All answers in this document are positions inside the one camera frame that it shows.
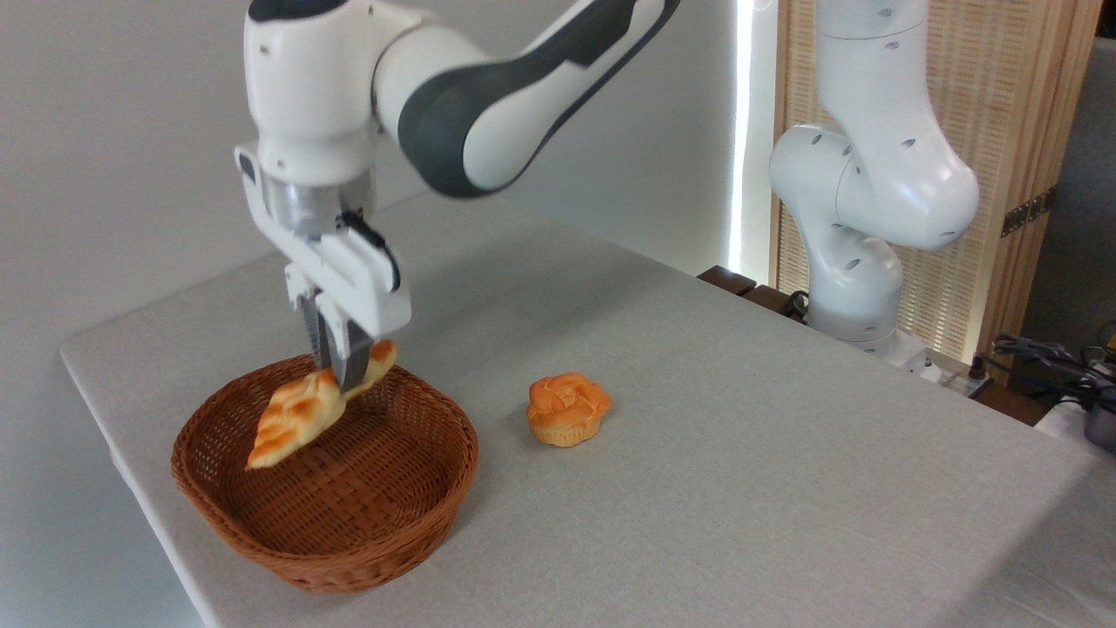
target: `robotic arm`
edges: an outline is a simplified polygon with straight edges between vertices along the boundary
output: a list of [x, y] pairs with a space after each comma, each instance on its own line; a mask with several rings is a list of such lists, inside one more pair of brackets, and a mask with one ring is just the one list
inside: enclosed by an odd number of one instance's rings
[[318, 367], [343, 390], [363, 379], [372, 339], [411, 318], [398, 263], [365, 222], [378, 129], [434, 190], [497, 192], [679, 1], [579, 0], [509, 59], [381, 0], [252, 2], [244, 67], [259, 142], [237, 162], [253, 221], [291, 260], [288, 294]]
[[931, 107], [927, 18], [927, 0], [818, 0], [818, 95], [840, 127], [791, 128], [770, 164], [809, 259], [809, 326], [914, 373], [925, 348], [896, 328], [903, 267], [887, 242], [944, 248], [979, 204]]

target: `wicker basket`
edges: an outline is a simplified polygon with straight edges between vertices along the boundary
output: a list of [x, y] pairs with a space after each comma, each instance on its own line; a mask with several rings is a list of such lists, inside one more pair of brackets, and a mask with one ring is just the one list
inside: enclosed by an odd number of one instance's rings
[[477, 470], [477, 433], [456, 404], [395, 367], [314, 443], [246, 471], [271, 393], [312, 369], [301, 356], [229, 383], [182, 428], [171, 471], [246, 558], [308, 591], [359, 591], [445, 539]]

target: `bread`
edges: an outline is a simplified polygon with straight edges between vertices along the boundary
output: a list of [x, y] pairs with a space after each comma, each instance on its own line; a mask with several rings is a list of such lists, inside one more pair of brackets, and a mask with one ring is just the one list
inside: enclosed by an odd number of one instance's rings
[[337, 386], [333, 368], [315, 371], [277, 388], [260, 416], [256, 444], [248, 455], [248, 468], [275, 466], [329, 429], [345, 413], [349, 399], [384, 379], [395, 365], [397, 355], [398, 348], [394, 342], [377, 342], [372, 348], [364, 380], [345, 394]]
[[542, 378], [531, 385], [527, 423], [535, 438], [547, 445], [573, 447], [600, 431], [600, 417], [613, 400], [581, 374]]

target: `basket rim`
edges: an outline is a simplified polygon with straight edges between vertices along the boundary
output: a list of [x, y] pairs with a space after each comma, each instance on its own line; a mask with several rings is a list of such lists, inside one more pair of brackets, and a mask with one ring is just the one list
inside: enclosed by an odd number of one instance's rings
[[182, 490], [182, 492], [186, 494], [185, 496], [189, 499], [189, 501], [194, 502], [195, 505], [200, 505], [198, 504], [198, 502], [204, 504], [205, 506], [204, 510], [202, 509], [199, 510], [202, 511], [201, 514], [206, 520], [209, 520], [210, 524], [211, 525], [218, 524], [229, 533], [228, 535], [219, 535], [219, 537], [222, 537], [222, 539], [224, 539], [225, 542], [233, 545], [234, 549], [238, 550], [239, 552], [244, 554], [250, 554], [251, 555], [250, 558], [271, 559], [283, 562], [301, 562], [301, 563], [312, 563], [315, 561], [333, 562], [336, 561], [338, 558], [360, 557], [369, 552], [382, 552], [395, 547], [404, 545], [406, 544], [406, 542], [400, 542], [400, 539], [406, 539], [411, 537], [407, 534], [408, 532], [414, 530], [426, 530], [434, 528], [437, 522], [444, 521], [446, 519], [448, 514], [446, 511], [450, 511], [452, 513], [456, 512], [460, 509], [465, 494], [469, 492], [469, 489], [472, 485], [473, 476], [477, 473], [477, 466], [479, 460], [479, 443], [477, 438], [477, 431], [473, 428], [472, 423], [469, 421], [469, 417], [465, 415], [464, 410], [462, 410], [461, 407], [458, 406], [455, 402], [453, 402], [452, 399], [440, 393], [437, 389], [432, 387], [422, 378], [415, 376], [414, 374], [407, 371], [406, 369], [400, 367], [398, 365], [393, 366], [391, 370], [397, 371], [398, 373], [397, 375], [402, 375], [407, 380], [408, 384], [419, 386], [425, 393], [432, 394], [439, 400], [439, 403], [445, 406], [445, 408], [450, 412], [450, 414], [455, 419], [458, 419], [456, 431], [461, 432], [461, 435], [465, 441], [466, 450], [470, 453], [470, 455], [466, 458], [464, 473], [453, 479], [453, 482], [451, 483], [449, 491], [446, 492], [445, 496], [443, 496], [442, 500], [439, 501], [437, 505], [423, 513], [422, 516], [407, 522], [405, 525], [401, 526], [398, 530], [394, 531], [392, 534], [387, 537], [364, 543], [358, 543], [340, 552], [314, 553], [314, 554], [281, 552], [279, 550], [271, 549], [264, 543], [260, 542], [250, 532], [248, 532], [248, 530], [244, 529], [244, 526], [241, 525], [237, 520], [229, 516], [223, 509], [220, 509], [214, 503], [210, 494], [200, 487], [198, 482], [194, 480], [193, 475], [191, 475], [190, 472], [187, 471], [189, 466], [186, 465], [186, 446], [189, 443], [186, 438], [186, 427], [190, 426], [191, 423], [198, 419], [202, 410], [205, 409], [205, 407], [209, 406], [211, 402], [221, 396], [228, 395], [231, 390], [243, 387], [246, 380], [249, 380], [252, 376], [264, 370], [273, 369], [285, 364], [306, 361], [306, 360], [312, 360], [312, 358], [308, 354], [305, 354], [301, 356], [288, 358], [286, 360], [280, 360], [272, 365], [268, 365], [259, 369], [256, 369], [249, 374], [246, 374], [225, 384], [219, 390], [213, 393], [205, 400], [205, 403], [203, 403], [198, 408], [198, 410], [194, 412], [194, 414], [190, 417], [190, 419], [187, 419], [186, 423], [183, 425], [182, 431], [179, 433], [179, 436], [174, 441], [174, 446], [171, 453], [171, 474], [179, 483], [179, 486]]

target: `cable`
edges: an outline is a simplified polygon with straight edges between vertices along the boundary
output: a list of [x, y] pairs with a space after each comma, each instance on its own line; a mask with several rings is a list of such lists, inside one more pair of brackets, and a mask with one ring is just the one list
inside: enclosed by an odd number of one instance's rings
[[783, 305], [780, 313], [782, 313], [783, 317], [790, 317], [791, 313], [798, 313], [800, 318], [806, 319], [806, 311], [809, 308], [809, 299], [810, 292], [806, 290], [795, 290], [790, 292], [790, 297], [787, 298], [787, 305]]
[[1108, 374], [1099, 371], [1083, 359], [1078, 360], [1060, 345], [1052, 342], [1036, 342], [1014, 335], [1000, 335], [992, 341], [992, 352], [997, 356], [1018, 356], [1030, 361], [1039, 361], [1048, 369], [1072, 376], [1074, 378], [1099, 378], [1109, 384], [1113, 380]]
[[1017, 378], [1019, 378], [1019, 379], [1021, 379], [1021, 380], [1023, 380], [1023, 381], [1026, 381], [1026, 383], [1028, 383], [1030, 385], [1037, 386], [1039, 388], [1043, 388], [1043, 389], [1046, 389], [1048, 392], [1051, 392], [1051, 393], [1060, 394], [1062, 397], [1071, 397], [1071, 398], [1078, 400], [1079, 405], [1083, 408], [1085, 408], [1085, 405], [1080, 404], [1083, 402], [1084, 403], [1088, 403], [1089, 407], [1091, 407], [1094, 404], [1100, 404], [1101, 406], [1104, 406], [1106, 408], [1116, 406], [1116, 395], [1114, 395], [1114, 394], [1116, 394], [1116, 392], [1108, 393], [1108, 394], [1103, 393], [1103, 390], [1106, 387], [1098, 387], [1098, 386], [1096, 386], [1097, 383], [1095, 383], [1094, 380], [1091, 380], [1091, 378], [1084, 380], [1083, 383], [1078, 384], [1075, 387], [1068, 387], [1068, 386], [1062, 386], [1062, 385], [1058, 385], [1058, 384], [1046, 381], [1046, 380], [1036, 379], [1032, 376], [1027, 375], [1027, 374], [1024, 374], [1024, 373], [1022, 373], [1022, 371], [1020, 371], [1018, 369], [1013, 369], [1011, 367], [1008, 367], [1007, 365], [997, 363], [995, 360], [993, 360], [991, 357], [989, 357], [987, 355], [978, 354], [978, 356], [980, 356], [981, 358], [983, 358], [983, 360], [987, 364], [995, 367], [997, 369], [1000, 369], [1001, 371], [1003, 371], [1003, 373], [1006, 373], [1006, 374], [1008, 374], [1010, 376], [1017, 377]]

